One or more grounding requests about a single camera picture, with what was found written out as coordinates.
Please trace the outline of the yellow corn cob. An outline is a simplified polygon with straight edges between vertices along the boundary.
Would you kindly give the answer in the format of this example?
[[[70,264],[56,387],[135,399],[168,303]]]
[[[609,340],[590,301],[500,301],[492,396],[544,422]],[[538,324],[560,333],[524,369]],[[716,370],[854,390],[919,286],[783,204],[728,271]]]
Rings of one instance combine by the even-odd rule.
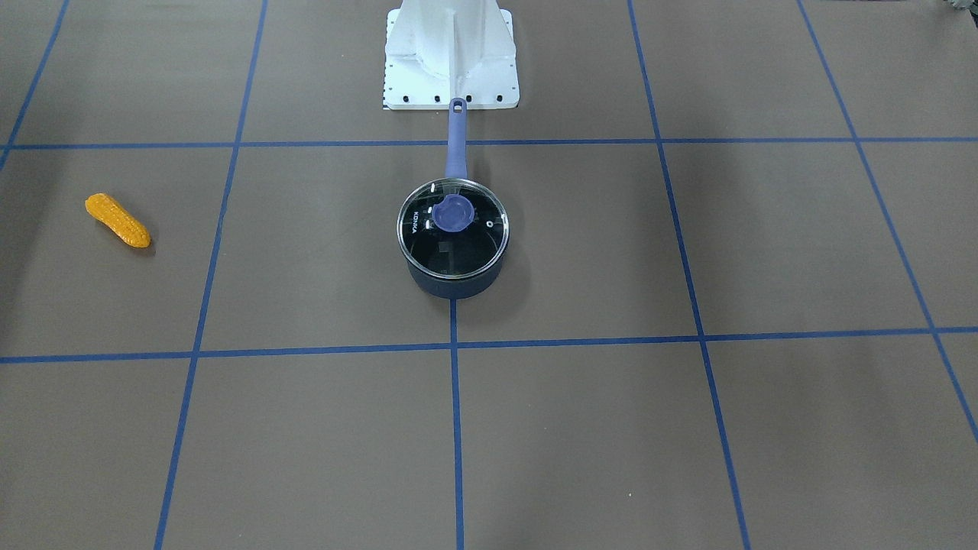
[[[122,243],[132,248],[151,246],[151,234],[122,204],[105,192],[95,192],[84,202],[88,215],[102,223]]]

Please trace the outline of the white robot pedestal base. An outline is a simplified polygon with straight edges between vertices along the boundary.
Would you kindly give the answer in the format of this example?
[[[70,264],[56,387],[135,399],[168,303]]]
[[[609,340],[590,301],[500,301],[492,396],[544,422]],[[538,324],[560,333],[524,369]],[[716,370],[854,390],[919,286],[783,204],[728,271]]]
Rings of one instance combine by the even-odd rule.
[[[382,108],[520,104],[513,14],[496,1],[404,1],[385,18]]]

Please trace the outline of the glass pot lid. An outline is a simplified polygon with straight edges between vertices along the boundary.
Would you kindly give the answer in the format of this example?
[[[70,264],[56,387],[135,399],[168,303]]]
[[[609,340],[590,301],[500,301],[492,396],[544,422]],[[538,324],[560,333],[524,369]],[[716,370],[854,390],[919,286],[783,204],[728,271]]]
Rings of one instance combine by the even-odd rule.
[[[502,264],[510,220],[485,185],[441,178],[410,192],[396,216],[396,237],[406,265],[425,277],[465,280]]]

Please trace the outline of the dark blue saucepan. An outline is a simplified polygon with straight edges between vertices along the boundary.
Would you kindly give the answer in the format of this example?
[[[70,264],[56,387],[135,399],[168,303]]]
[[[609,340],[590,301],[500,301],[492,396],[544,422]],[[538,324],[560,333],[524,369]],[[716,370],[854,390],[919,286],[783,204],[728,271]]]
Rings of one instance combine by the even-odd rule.
[[[497,194],[468,177],[468,100],[449,104],[444,175],[420,185],[402,202],[396,237],[420,289],[440,299],[468,299],[502,271],[510,220]]]

